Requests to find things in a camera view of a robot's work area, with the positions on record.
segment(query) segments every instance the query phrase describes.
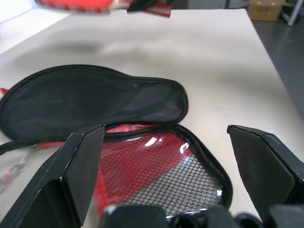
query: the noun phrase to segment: table surface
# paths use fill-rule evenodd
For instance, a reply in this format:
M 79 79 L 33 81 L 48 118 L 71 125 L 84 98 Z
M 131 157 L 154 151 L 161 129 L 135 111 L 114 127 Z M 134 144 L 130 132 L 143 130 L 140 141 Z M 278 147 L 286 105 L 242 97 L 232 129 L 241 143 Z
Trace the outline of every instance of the table surface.
M 233 214 L 257 213 L 238 172 L 226 133 L 229 124 L 271 132 L 304 161 L 304 124 L 243 9 L 174 10 L 170 19 L 124 11 L 71 15 L 0 55 L 0 87 L 10 88 L 39 70 L 64 64 L 100 65 L 180 82 L 189 98 L 181 124 L 200 138 L 231 177 Z M 8 141 L 0 135 L 0 143 Z M 0 174 L 24 151 L 1 156 Z M 0 195 L 0 219 L 54 151 L 40 151 Z M 85 227 L 96 227 L 97 221 L 92 206 Z

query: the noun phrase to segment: red object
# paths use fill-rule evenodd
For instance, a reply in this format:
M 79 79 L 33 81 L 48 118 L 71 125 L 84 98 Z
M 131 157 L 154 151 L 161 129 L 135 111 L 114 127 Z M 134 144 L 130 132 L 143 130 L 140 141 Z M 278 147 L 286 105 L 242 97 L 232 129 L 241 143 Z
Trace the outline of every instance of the red object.
M 105 13 L 113 0 L 35 0 L 46 7 L 79 12 Z
M 157 2 L 154 6 L 146 9 L 145 12 L 169 18 L 171 15 L 171 10 L 172 5 Z
M 9 90 L 5 88 L 0 88 L 2 95 L 5 95 Z
M 46 149 L 50 147 L 61 147 L 65 142 L 42 142 L 38 144 L 39 149 Z
M 124 203 L 192 155 L 188 144 L 172 133 L 154 133 L 103 145 L 95 199 L 99 213 Z

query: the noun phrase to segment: red fabric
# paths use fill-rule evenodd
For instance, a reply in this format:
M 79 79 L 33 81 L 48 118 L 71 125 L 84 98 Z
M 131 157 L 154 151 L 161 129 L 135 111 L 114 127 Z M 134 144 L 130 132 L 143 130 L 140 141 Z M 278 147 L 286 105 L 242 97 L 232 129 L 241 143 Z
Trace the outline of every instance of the red fabric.
M 49 6 L 63 6 L 69 9 L 70 6 L 79 8 L 107 8 L 113 0 L 37 0 L 40 4 Z
M 172 133 L 155 133 L 103 145 L 95 188 L 99 213 L 124 202 L 192 154 L 188 144 Z
M 5 95 L 9 90 L 5 88 L 0 88 L 2 95 Z
M 107 129 L 107 133 L 117 133 L 117 132 L 131 132 L 131 131 L 137 131 L 141 129 L 145 129 L 148 127 L 156 127 L 156 125 L 143 125 L 143 124 L 122 124 L 118 125 L 116 127 Z
M 61 147 L 63 144 L 65 144 L 65 142 L 42 142 L 39 143 L 38 147 L 42 150 L 50 147 Z

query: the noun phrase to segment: mesh pouch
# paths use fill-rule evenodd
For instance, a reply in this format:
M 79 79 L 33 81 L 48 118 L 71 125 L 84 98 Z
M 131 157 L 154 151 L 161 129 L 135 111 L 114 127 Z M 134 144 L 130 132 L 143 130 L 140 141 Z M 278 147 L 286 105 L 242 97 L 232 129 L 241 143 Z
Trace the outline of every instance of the mesh pouch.
M 119 203 L 159 205 L 167 216 L 229 206 L 232 188 L 208 165 L 209 151 L 173 128 L 105 138 L 95 188 L 100 213 Z

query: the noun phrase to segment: black fabric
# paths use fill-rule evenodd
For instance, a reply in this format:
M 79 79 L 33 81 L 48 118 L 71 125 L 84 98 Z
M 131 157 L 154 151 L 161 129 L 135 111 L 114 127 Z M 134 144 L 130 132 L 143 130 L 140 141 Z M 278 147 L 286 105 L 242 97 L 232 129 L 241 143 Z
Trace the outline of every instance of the black fabric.
M 185 90 L 175 81 L 101 66 L 57 66 L 8 91 L 0 101 L 0 129 L 12 139 L 65 140 L 101 123 L 174 124 L 187 111 Z

